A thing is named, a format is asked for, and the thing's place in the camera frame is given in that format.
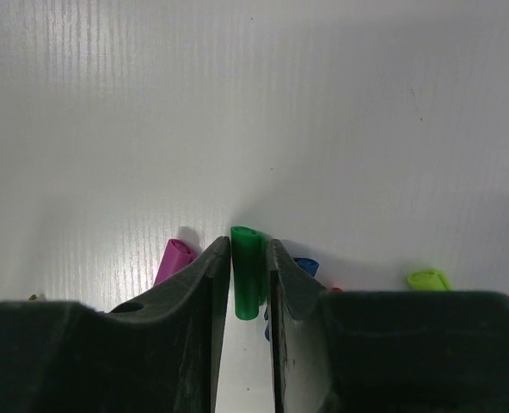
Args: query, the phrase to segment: green marker cap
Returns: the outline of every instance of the green marker cap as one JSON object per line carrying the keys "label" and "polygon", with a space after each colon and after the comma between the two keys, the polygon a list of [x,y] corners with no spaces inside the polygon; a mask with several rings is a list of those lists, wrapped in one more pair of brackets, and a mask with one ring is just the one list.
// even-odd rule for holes
{"label": "green marker cap", "polygon": [[439,269],[426,269],[417,273],[412,273],[408,277],[408,284],[419,291],[451,291],[449,280]]}
{"label": "green marker cap", "polygon": [[266,300],[266,237],[246,226],[231,227],[236,316],[252,320]]}

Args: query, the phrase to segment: blue marker cap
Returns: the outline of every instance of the blue marker cap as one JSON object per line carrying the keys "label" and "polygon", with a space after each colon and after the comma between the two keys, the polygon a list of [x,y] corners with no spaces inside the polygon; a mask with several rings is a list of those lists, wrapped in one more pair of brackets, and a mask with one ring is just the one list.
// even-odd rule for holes
{"label": "blue marker cap", "polygon": [[295,260],[297,265],[312,277],[316,276],[317,269],[320,267],[320,263],[318,261],[310,258],[293,258],[293,260]]}
{"label": "blue marker cap", "polygon": [[[295,260],[297,265],[302,270],[304,270],[305,272],[310,274],[312,277],[316,276],[317,269],[319,269],[319,267],[320,267],[320,263],[318,261],[312,260],[311,258],[303,258],[303,257],[293,258],[293,260]],[[267,307],[266,307],[266,310],[264,311],[264,319],[268,320],[268,308]],[[270,341],[270,331],[268,330],[268,325],[266,325],[266,329],[264,330],[264,337],[268,341]]]}

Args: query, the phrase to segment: black plastic jaw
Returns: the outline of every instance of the black plastic jaw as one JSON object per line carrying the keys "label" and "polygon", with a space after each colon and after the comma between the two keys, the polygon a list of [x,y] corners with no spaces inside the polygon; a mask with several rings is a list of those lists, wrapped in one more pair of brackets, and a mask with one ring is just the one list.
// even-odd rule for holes
{"label": "black plastic jaw", "polygon": [[229,284],[220,237],[107,314],[0,303],[0,412],[214,412]]}
{"label": "black plastic jaw", "polygon": [[509,412],[509,297],[331,293],[267,249],[276,412]]}

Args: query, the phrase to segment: small hole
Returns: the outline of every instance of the small hole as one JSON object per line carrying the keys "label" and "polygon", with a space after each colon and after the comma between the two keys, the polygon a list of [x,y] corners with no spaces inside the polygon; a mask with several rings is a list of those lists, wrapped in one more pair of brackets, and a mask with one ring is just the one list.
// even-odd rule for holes
{"label": "small hole", "polygon": [[121,305],[117,305],[111,312],[113,314],[119,314],[123,312],[135,312],[140,311],[144,308],[144,305],[141,303],[135,303],[133,301],[127,301]]}

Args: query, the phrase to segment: pink marker cap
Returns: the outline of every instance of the pink marker cap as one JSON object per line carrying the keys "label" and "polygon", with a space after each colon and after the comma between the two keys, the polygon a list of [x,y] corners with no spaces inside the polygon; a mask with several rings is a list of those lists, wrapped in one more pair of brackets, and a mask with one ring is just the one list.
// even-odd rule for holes
{"label": "pink marker cap", "polygon": [[172,277],[188,264],[191,264],[195,258],[197,258],[197,254],[186,243],[180,239],[170,239],[153,285],[156,286]]}

